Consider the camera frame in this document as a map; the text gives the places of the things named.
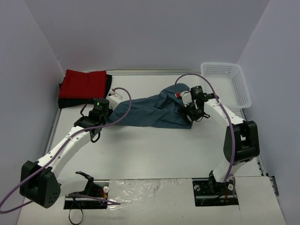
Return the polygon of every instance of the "blue cloth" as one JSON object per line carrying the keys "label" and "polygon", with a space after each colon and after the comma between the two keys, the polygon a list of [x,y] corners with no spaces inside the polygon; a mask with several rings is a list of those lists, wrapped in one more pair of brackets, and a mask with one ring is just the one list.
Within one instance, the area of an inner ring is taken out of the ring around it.
{"label": "blue cloth", "polygon": [[[178,92],[189,90],[185,84],[176,85]],[[114,122],[124,115],[129,101],[121,102],[109,117],[108,122]],[[182,101],[175,96],[174,85],[163,89],[158,95],[132,100],[131,110],[118,125],[155,128],[190,129],[177,110]]]}

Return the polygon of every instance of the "white table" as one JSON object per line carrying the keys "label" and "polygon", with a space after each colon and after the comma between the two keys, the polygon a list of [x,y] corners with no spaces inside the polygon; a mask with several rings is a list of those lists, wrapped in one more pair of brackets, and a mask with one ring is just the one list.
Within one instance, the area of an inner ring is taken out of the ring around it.
{"label": "white table", "polygon": [[[120,75],[114,76],[112,87],[128,89],[133,99],[145,98],[173,85],[177,77]],[[201,84],[194,76],[182,82],[189,87]],[[53,145],[68,133],[79,111],[80,107],[61,111]],[[86,210],[83,224],[284,224],[270,181],[260,176],[255,160],[236,174],[240,207],[195,207],[190,178],[207,177],[220,163],[224,137],[225,131],[211,119],[194,123],[191,130],[113,126],[103,129],[97,143],[84,146],[61,176],[83,171],[111,180],[110,198],[123,203],[108,210]],[[264,209],[262,200],[270,206]],[[47,210],[31,204],[22,209],[18,225],[69,224],[62,207],[63,198]]]}

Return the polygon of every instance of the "purple cable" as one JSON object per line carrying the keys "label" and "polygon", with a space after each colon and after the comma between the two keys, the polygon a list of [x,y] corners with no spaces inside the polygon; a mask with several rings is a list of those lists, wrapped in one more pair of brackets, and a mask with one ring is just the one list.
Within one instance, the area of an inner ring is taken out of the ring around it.
{"label": "purple cable", "polygon": [[198,76],[198,77],[200,77],[200,78],[202,78],[203,80],[206,81],[206,83],[210,86],[210,88],[211,88],[211,90],[212,90],[212,93],[214,94],[217,103],[220,105],[221,109],[223,110],[223,112],[224,112],[224,114],[225,114],[225,116],[226,116],[226,118],[227,118],[227,120],[228,120],[229,128],[230,128],[230,133],[231,133],[231,140],[232,140],[232,154],[231,154],[230,164],[229,164],[229,167],[228,167],[226,176],[225,176],[225,178],[224,178],[224,182],[226,182],[227,179],[229,178],[230,171],[231,171],[231,169],[232,169],[232,167],[233,167],[234,157],[235,157],[235,138],[234,138],[233,125],[232,125],[232,123],[231,123],[230,117],[229,117],[228,113],[226,112],[224,106],[220,103],[220,101],[219,101],[219,99],[218,99],[218,97],[217,97],[217,94],[216,94],[215,90],[213,89],[211,83],[210,83],[204,76],[201,76],[201,75],[195,74],[195,73],[187,73],[187,74],[181,75],[181,76],[178,77],[177,80],[175,81],[175,85],[174,85],[174,87],[175,87],[175,94],[177,94],[177,91],[176,91],[176,84],[177,84],[178,80],[179,80],[180,78],[186,76],[186,75],[195,75],[195,76]]}
{"label": "purple cable", "polygon": [[106,200],[106,199],[103,199],[103,198],[97,198],[97,197],[92,197],[92,196],[87,196],[87,195],[70,194],[69,196],[78,197],[78,198],[90,198],[90,199],[99,200],[99,201],[104,202],[104,203],[111,203],[109,205],[121,205],[121,203],[118,203],[118,202],[113,202],[113,201],[109,201],[109,200]]}
{"label": "purple cable", "polygon": [[[83,132],[83,131],[88,131],[88,130],[93,130],[93,129],[98,129],[98,128],[106,128],[106,127],[110,127],[110,126],[112,126],[112,125],[114,125],[114,124],[117,124],[117,123],[119,123],[122,119],[124,119],[127,115],[128,115],[128,113],[129,113],[129,110],[130,110],[130,108],[131,108],[131,95],[130,95],[130,93],[125,89],[125,88],[120,88],[120,87],[118,87],[118,88],[114,88],[113,90],[123,90],[123,91],[125,91],[127,94],[128,94],[128,96],[129,96],[129,107],[128,107],[128,109],[127,109],[127,112],[120,118],[120,119],[118,119],[118,120],[116,120],[115,122],[112,122],[112,123],[110,123],[110,124],[105,124],[105,125],[102,125],[102,126],[97,126],[97,127],[89,127],[89,128],[85,128],[85,129],[82,129],[82,130],[79,130],[79,131],[77,131],[77,132],[75,132],[74,134],[72,134],[71,135],[71,137],[75,137],[77,134],[79,134],[79,133],[81,133],[81,132]],[[60,149],[57,151],[57,153],[52,157],[52,159],[47,163],[47,164],[45,164],[43,167],[41,167],[40,169],[38,169],[37,171],[35,171],[33,174],[31,174],[30,176],[28,176],[27,178],[25,178],[24,180],[22,180],[17,186],[15,186],[3,199],[2,199],[2,201],[0,202],[0,209],[1,209],[1,207],[2,207],[2,205],[4,204],[4,202],[20,187],[20,186],[22,186],[23,184],[25,184],[27,181],[29,181],[32,177],[34,177],[35,175],[37,175],[38,173],[40,173],[43,169],[45,169],[48,165],[50,165],[53,161],[54,161],[54,159],[60,154],[60,152],[66,147],[66,145],[70,142],[70,140],[71,139],[67,139],[64,143],[63,143],[63,145],[60,147]],[[29,201],[29,202],[27,202],[27,203],[24,203],[24,204],[22,204],[22,205],[19,205],[19,206],[17,206],[17,207],[15,207],[15,208],[12,208],[12,209],[10,209],[10,210],[6,210],[6,211],[1,211],[0,210],[0,214],[6,214],[6,213],[10,213],[10,212],[12,212],[12,211],[15,211],[15,210],[17,210],[17,209],[19,209],[19,208],[22,208],[23,206],[26,206],[26,205],[28,205],[28,204],[30,204],[30,203],[32,203],[32,201]]]}

